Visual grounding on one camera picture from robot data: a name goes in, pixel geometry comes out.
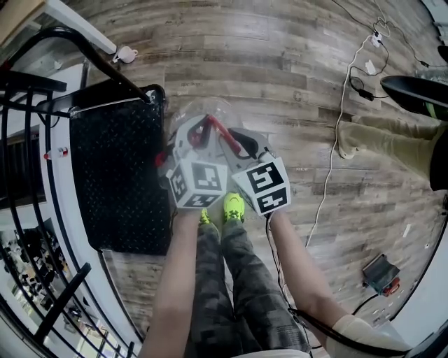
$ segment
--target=neon yellow shoe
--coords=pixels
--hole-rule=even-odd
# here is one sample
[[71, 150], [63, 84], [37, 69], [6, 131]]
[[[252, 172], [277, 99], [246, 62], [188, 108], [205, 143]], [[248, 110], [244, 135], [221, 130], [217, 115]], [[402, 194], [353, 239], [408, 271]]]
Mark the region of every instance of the neon yellow shoe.
[[201, 218], [199, 219], [199, 224], [204, 225], [204, 224], [210, 224], [210, 223], [211, 223], [211, 220], [209, 217], [209, 212], [207, 211], [207, 209], [202, 209]]
[[229, 193], [224, 198], [224, 222], [229, 219], [244, 222], [244, 200], [237, 193]]

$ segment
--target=white sleeve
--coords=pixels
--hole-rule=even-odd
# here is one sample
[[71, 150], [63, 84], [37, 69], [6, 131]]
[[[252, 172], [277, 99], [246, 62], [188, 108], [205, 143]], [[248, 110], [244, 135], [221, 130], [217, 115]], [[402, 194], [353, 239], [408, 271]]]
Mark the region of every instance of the white sleeve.
[[[388, 348], [392, 350], [409, 350], [410, 347], [403, 342], [375, 331], [367, 322], [354, 317], [353, 315], [346, 315], [336, 322], [333, 329], [350, 338], [353, 341], [371, 345], [374, 347]], [[332, 358], [368, 358], [376, 357], [368, 353], [362, 353], [347, 346], [327, 338], [327, 352]]]

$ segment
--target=floor board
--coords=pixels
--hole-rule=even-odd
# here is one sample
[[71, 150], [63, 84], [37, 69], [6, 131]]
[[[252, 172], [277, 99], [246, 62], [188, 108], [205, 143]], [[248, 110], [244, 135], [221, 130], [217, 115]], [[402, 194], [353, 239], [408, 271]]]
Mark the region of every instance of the floor board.
[[[340, 2], [369, 26], [381, 15], [373, 1]], [[411, 41], [419, 59], [443, 64], [436, 30], [420, 1], [379, 3]], [[69, 4], [112, 41], [139, 51], [137, 60], [120, 70], [138, 85], [164, 86], [167, 118], [197, 97], [219, 96], [241, 113], [247, 128], [266, 134], [287, 166], [293, 194], [290, 218], [301, 239], [307, 239], [323, 195], [347, 64], [370, 33], [368, 28], [329, 0], [70, 0]], [[421, 69], [396, 29], [391, 28], [384, 44], [390, 52], [385, 76], [412, 75]], [[380, 69], [385, 58], [383, 48], [368, 43], [356, 63], [363, 68], [371, 59]], [[361, 77], [366, 89], [384, 95], [379, 85], [382, 75]], [[91, 71], [91, 83], [101, 79]], [[342, 120], [363, 114], [431, 123], [390, 99], [369, 102], [347, 88]], [[333, 164], [328, 199], [309, 252], [347, 310], [371, 295], [362, 287], [361, 269], [380, 252], [402, 270], [401, 290], [360, 312], [378, 325], [397, 311], [421, 275], [441, 230], [444, 193], [433, 193], [427, 182], [376, 155], [363, 153], [347, 161], [335, 153]], [[403, 238], [408, 224], [412, 227]], [[263, 221], [248, 213], [246, 228], [256, 252], [274, 272]], [[162, 262], [114, 252], [105, 256], [130, 316], [145, 333]]]

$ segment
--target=person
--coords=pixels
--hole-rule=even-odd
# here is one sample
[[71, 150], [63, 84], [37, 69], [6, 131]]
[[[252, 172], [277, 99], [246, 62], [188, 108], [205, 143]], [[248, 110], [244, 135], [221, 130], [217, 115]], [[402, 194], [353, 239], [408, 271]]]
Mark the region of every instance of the person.
[[448, 189], [445, 180], [447, 123], [433, 126], [410, 124], [402, 120], [354, 116], [337, 126], [339, 155], [352, 159], [359, 150], [386, 155], [428, 180], [434, 191]]
[[[253, 252], [243, 228], [244, 201], [238, 194], [227, 194], [224, 218], [220, 239], [206, 210], [179, 211], [175, 217], [139, 358], [310, 357], [303, 329]], [[283, 210], [274, 212], [270, 226], [297, 309], [355, 341], [408, 349], [349, 315], [335, 301], [324, 274]], [[233, 278], [233, 306], [225, 284], [224, 259]], [[351, 355], [344, 345], [310, 328], [332, 357], [371, 357]]]

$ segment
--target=wall outlet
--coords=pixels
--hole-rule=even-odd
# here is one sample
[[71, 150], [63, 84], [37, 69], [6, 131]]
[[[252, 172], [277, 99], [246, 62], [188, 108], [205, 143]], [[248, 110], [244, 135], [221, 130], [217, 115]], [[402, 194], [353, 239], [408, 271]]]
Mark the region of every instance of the wall outlet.
[[379, 32], [373, 33], [373, 37], [371, 39], [373, 46], [376, 48], [379, 47], [379, 42], [383, 39], [383, 36]]

